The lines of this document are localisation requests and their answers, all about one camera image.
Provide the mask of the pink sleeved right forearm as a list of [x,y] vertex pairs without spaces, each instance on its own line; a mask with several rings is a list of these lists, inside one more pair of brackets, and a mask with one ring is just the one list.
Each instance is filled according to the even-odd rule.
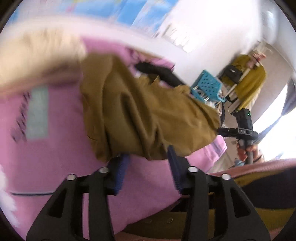
[[208,175],[221,177],[222,174],[229,174],[238,186],[243,187],[255,180],[281,173],[285,170],[295,168],[295,166],[295,159],[274,160],[230,168],[226,171],[208,173]]

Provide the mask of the black shoulder bag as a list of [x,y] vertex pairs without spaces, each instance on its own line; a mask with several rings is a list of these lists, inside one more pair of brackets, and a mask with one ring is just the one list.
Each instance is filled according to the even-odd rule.
[[233,65],[226,66],[222,74],[223,77],[224,76],[228,77],[235,84],[239,84],[240,78],[242,77],[242,75],[243,75],[243,72],[237,69]]

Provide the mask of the person's right hand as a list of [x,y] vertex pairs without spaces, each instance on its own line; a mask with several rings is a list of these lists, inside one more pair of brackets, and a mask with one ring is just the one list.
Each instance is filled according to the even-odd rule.
[[264,163],[264,156],[261,153],[261,150],[258,148],[257,144],[253,144],[248,146],[246,149],[241,146],[239,143],[236,145],[237,148],[237,155],[241,161],[246,161],[248,154],[247,152],[253,153],[253,163]]

